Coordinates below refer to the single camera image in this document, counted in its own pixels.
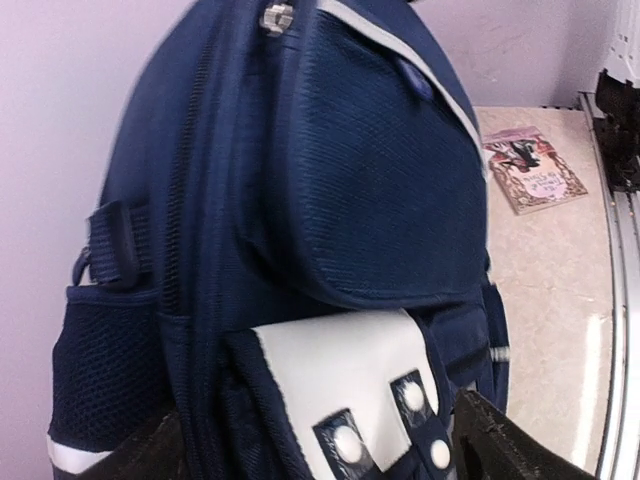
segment beige tile floor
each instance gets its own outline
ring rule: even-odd
[[[612,280],[602,186],[583,112],[477,109],[482,132],[537,126],[586,185],[580,200],[518,217],[490,182],[492,279],[510,322],[509,417],[595,472],[609,387]]]

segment white wall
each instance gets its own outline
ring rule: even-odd
[[[608,2],[417,8],[477,104],[540,105],[592,85]],[[50,478],[50,351],[83,219],[132,83],[189,3],[0,0],[0,480]]]

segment mesh side pocket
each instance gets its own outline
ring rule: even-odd
[[[114,450],[171,398],[153,291],[71,287],[53,349],[49,435],[85,451]]]

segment navy blue backpack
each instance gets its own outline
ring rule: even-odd
[[[57,480],[454,478],[456,392],[506,408],[478,126],[405,0],[198,1],[89,227]]]

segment book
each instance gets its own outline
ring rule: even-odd
[[[536,127],[502,130],[485,137],[483,144],[489,168],[518,215],[588,194]]]

